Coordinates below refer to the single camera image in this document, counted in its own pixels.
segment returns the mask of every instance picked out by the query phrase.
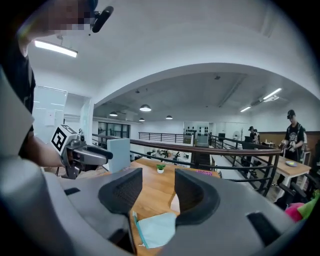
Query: pink plush toy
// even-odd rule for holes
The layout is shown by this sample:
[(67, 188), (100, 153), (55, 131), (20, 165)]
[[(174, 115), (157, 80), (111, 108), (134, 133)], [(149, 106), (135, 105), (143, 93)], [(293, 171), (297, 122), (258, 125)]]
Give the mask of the pink plush toy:
[(295, 222), (301, 221), (303, 217), (298, 211), (298, 208), (303, 205), (304, 205), (303, 202), (292, 203), (284, 212), (288, 214)]

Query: microphone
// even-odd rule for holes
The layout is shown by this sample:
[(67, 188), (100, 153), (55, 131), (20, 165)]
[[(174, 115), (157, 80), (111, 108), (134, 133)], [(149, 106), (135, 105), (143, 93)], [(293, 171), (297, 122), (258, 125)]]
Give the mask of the microphone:
[(50, 143), (61, 157), (66, 172), (62, 177), (67, 179), (74, 180), (82, 171), (95, 170), (113, 158), (111, 152), (87, 145), (81, 129), (77, 133), (66, 124), (56, 128)]
[(102, 12), (95, 11), (94, 12), (95, 22), (92, 26), (92, 32), (98, 33), (113, 12), (114, 12), (114, 8), (112, 6), (106, 7)]

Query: green plant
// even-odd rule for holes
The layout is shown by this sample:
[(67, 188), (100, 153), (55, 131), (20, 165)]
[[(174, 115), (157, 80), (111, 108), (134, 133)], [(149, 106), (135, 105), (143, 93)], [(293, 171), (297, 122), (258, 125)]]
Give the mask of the green plant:
[(163, 170), (165, 168), (165, 164), (157, 164), (156, 167), (158, 168), (158, 170)]

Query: small potted plant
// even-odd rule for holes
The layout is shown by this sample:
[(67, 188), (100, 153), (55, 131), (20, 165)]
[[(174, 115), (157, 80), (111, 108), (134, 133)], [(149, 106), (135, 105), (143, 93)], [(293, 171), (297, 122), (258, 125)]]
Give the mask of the small potted plant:
[(166, 166), (165, 164), (157, 164), (156, 165), (158, 174), (162, 174), (165, 171), (164, 170), (165, 166)]

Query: table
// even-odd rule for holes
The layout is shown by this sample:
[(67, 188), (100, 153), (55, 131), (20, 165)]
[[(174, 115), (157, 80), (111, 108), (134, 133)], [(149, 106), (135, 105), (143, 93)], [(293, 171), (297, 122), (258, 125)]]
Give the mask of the table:
[[(150, 256), (157, 254), (161, 247), (147, 249), (142, 244), (139, 232), (132, 218), (132, 211), (135, 211), (138, 220), (149, 218), (163, 213), (178, 212), (170, 209), (171, 201), (175, 196), (175, 169), (197, 171), (198, 169), (185, 168), (179, 165), (165, 164), (164, 172), (157, 173), (159, 162), (147, 158), (140, 158), (131, 163), (130, 168), (142, 168), (142, 191), (136, 199), (132, 210), (130, 211), (130, 224), (133, 235), (133, 241), (139, 256)], [(212, 172), (212, 177), (220, 178), (217, 172)]]
[(269, 147), (274, 148), (275, 144), (273, 142), (265, 142)]
[[(269, 160), (268, 156), (260, 156), (259, 158), (261, 158), (265, 161)], [(283, 180), (282, 184), (284, 184), (285, 186), (290, 185), (291, 178), (301, 176), (304, 174), (308, 174), (309, 170), (311, 169), (310, 166), (304, 165), (299, 162), (297, 162), (297, 167), (291, 167), (289, 165), (286, 165), (286, 161), (292, 161), (292, 160), (287, 159), (283, 156), (279, 156), (279, 161), (278, 161), (278, 165), (276, 168), (276, 172), (279, 174), (282, 174), (284, 176), (284, 180)], [(273, 157), (273, 159), (272, 159), (272, 164), (274, 164), (274, 163), (275, 163), (275, 157)], [(300, 184), (301, 189), (304, 188), (306, 181), (307, 181), (307, 177), (303, 176), (303, 180)], [(284, 195), (284, 193), (285, 192), (281, 189), (275, 200), (277, 201), (280, 197), (282, 197)]]

